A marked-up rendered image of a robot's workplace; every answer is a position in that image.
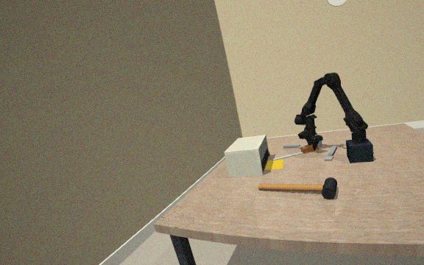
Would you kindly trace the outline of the mallet with wooden handle and black head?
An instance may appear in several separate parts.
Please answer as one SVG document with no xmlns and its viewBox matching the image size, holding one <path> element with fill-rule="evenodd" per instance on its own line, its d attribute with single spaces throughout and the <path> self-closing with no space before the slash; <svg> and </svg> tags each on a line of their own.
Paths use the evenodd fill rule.
<svg viewBox="0 0 424 265">
<path fill-rule="evenodd" d="M 324 185 L 315 184 L 264 184 L 259 183 L 258 190 L 276 191 L 321 191 L 325 199 L 333 199 L 336 196 L 337 181 L 333 177 L 327 177 Z"/>
</svg>

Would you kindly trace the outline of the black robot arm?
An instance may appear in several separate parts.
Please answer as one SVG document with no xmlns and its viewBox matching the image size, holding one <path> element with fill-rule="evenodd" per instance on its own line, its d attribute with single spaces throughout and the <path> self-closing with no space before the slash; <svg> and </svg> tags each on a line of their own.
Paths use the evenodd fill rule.
<svg viewBox="0 0 424 265">
<path fill-rule="evenodd" d="M 305 124 L 306 126 L 315 125 L 314 119 L 316 116 L 311 114 L 315 112 L 317 97 L 319 96 L 323 85 L 327 85 L 336 94 L 336 98 L 340 102 L 340 105 L 345 113 L 345 124 L 350 128 L 351 132 L 353 132 L 351 133 L 352 142 L 354 144 L 367 143 L 366 129 L 368 124 L 365 123 L 360 114 L 353 109 L 350 101 L 348 100 L 348 97 L 341 87 L 341 80 L 336 72 L 330 74 L 327 73 L 324 75 L 324 77 L 314 81 L 314 87 L 311 90 L 311 95 L 309 96 L 308 101 L 304 104 L 301 114 L 296 115 L 294 123 Z M 308 135 L 311 136 L 311 133 L 305 128 L 304 131 L 298 134 L 300 139 L 305 139 Z"/>
</svg>

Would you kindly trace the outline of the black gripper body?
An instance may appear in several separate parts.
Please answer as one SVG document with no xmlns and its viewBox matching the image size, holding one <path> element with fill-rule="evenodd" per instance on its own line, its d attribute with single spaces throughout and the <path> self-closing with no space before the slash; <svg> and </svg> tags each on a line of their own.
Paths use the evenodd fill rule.
<svg viewBox="0 0 424 265">
<path fill-rule="evenodd" d="M 317 133 L 316 133 L 315 128 L 317 128 L 317 126 L 312 125 L 312 126 L 306 126 L 305 128 L 306 128 L 306 130 L 309 130 L 310 133 L 311 133 L 311 136 L 308 135 L 306 138 L 311 138 L 311 140 L 313 142 L 323 140 L 321 135 L 316 135 Z"/>
</svg>

